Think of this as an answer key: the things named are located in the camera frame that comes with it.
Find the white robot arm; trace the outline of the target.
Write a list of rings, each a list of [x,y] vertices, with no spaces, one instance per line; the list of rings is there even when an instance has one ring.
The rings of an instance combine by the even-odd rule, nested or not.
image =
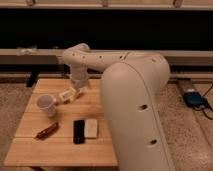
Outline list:
[[[155,95],[170,76],[167,60],[144,51],[92,51],[82,43],[62,59],[77,88],[89,69],[102,73],[100,97],[120,171],[175,171]]]

